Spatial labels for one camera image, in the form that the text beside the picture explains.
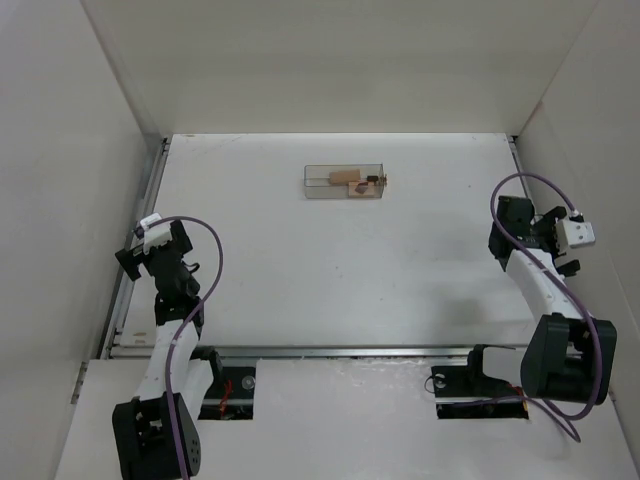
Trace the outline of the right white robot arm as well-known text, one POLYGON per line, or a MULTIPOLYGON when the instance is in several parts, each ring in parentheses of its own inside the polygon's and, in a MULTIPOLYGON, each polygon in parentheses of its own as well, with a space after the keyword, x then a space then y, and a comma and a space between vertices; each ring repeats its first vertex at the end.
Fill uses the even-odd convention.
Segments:
POLYGON ((558 206, 535 217, 531 200, 498 198, 488 246, 502 270, 520 289, 534 319, 533 337, 520 366, 524 392, 534 398, 586 404, 598 385, 595 403, 607 394, 617 331, 612 322, 595 319, 593 336, 582 311, 566 292, 565 279, 580 262, 561 266, 567 251, 595 244, 592 225, 558 206))

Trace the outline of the large light wood block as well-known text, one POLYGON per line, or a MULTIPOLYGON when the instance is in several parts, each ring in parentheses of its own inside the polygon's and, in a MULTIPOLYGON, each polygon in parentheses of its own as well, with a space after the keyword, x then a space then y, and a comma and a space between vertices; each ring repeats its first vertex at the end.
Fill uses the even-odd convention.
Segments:
POLYGON ((361 172, 359 169, 337 170, 329 173, 329 183, 331 185, 343 185, 350 182, 360 182, 361 172))

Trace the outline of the thin wood block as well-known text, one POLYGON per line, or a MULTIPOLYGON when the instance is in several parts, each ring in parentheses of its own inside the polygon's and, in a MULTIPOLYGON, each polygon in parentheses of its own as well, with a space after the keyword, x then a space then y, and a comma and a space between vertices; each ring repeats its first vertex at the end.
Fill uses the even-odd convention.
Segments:
POLYGON ((350 182, 348 185, 349 198, 378 198, 379 186, 372 182, 350 182))

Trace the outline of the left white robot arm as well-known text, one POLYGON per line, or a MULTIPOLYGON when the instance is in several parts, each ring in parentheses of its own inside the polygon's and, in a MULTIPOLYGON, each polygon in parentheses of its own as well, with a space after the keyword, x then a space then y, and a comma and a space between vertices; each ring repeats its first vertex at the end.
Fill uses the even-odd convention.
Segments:
POLYGON ((112 426, 125 479, 191 479, 201 467, 196 421, 217 375, 214 351, 198 343, 208 293, 184 257, 193 246, 186 216, 153 213, 135 229, 139 244, 116 258, 130 280, 153 279, 155 344, 132 399, 115 406, 112 426))

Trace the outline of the clear plastic box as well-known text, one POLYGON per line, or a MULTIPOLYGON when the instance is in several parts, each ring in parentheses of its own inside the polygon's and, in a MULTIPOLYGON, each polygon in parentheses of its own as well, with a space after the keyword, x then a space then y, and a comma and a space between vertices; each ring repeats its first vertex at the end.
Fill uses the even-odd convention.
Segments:
POLYGON ((306 165, 303 184, 310 200, 379 199, 387 175, 382 164, 306 165))

